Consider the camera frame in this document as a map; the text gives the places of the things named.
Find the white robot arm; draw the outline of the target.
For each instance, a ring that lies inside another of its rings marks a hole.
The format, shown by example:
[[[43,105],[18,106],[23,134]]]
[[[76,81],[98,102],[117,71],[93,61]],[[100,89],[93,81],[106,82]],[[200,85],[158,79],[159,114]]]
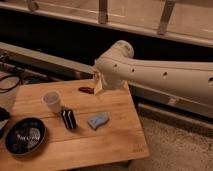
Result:
[[[128,80],[171,97],[213,107],[213,62],[146,61],[133,56],[132,45],[119,40],[95,60],[94,67],[108,89]]]

